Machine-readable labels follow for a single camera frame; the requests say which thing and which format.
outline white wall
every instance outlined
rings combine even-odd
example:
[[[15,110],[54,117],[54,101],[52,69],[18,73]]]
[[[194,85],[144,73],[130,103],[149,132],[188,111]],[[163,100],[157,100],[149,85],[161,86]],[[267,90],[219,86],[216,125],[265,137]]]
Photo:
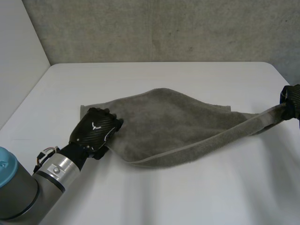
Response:
[[[0,128],[50,67],[21,0],[0,0]]]

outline table surface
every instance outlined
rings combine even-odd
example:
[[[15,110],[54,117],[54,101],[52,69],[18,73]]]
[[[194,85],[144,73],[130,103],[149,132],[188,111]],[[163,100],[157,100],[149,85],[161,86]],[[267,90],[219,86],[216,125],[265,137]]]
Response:
[[[80,105],[166,87],[260,113],[278,104],[287,84],[262,62],[58,64],[0,130],[0,145],[31,172],[41,150],[68,143]],[[88,159],[42,224],[299,224],[298,146],[299,124],[290,120],[167,169],[131,167],[108,152]]]

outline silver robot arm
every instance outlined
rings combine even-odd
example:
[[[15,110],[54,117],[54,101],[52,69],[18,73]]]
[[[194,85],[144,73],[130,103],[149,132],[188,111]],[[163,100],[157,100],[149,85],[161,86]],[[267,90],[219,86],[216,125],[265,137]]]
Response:
[[[0,148],[0,224],[39,224],[79,176],[86,159],[100,159],[107,152],[105,143],[122,124],[108,109],[89,109],[72,132],[69,145],[50,157],[38,156],[32,176],[12,153]]]

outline wall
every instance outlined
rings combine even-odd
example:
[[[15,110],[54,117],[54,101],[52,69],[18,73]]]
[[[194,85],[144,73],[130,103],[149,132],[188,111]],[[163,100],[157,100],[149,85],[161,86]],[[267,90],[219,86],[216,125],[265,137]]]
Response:
[[[51,64],[264,61],[300,83],[299,0],[23,0]]]
[[[21,0],[0,1],[0,128],[50,64]]]

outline gray towel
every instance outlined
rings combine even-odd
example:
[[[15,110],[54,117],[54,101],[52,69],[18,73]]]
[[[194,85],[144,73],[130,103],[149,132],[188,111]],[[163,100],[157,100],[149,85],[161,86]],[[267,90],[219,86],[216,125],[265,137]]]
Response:
[[[165,167],[194,161],[230,142],[280,123],[284,104],[261,114],[231,112],[161,88],[111,102],[81,106],[109,108],[124,119],[107,147],[132,165]]]

